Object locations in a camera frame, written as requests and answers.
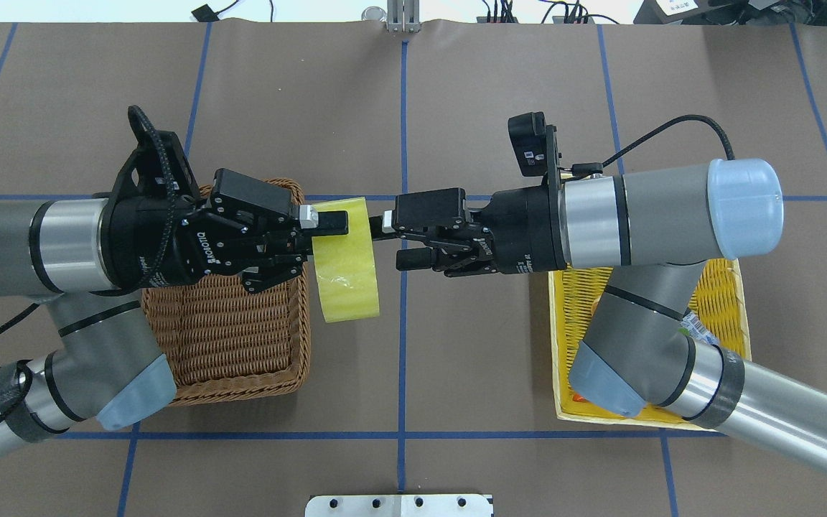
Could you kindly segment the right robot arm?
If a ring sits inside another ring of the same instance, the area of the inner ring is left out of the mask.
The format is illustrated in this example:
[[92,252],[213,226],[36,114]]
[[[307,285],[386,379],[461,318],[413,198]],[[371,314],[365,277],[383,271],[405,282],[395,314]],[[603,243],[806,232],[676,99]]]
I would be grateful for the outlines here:
[[400,195],[368,218],[371,238],[419,242],[396,268],[447,277],[611,268],[572,361],[575,391],[627,418],[659,406],[827,474],[827,393],[681,333],[706,262],[778,245],[784,200],[771,164],[715,159],[580,180],[562,179],[553,154],[520,166],[541,183],[479,209],[461,189]]

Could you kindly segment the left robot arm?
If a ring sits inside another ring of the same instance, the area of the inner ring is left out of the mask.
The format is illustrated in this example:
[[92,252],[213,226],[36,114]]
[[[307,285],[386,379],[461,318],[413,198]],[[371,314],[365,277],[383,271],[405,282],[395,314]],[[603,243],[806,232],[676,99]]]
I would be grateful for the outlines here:
[[211,275],[108,299],[39,299],[65,347],[0,367],[0,457],[79,421],[118,431],[167,406],[285,395],[311,366],[307,274],[260,290]]

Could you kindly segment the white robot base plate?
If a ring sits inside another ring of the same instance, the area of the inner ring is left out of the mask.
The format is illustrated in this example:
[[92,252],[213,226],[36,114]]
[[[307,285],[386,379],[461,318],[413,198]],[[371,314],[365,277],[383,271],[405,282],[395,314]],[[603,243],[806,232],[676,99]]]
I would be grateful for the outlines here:
[[495,516],[491,495],[476,493],[322,495],[305,516]]

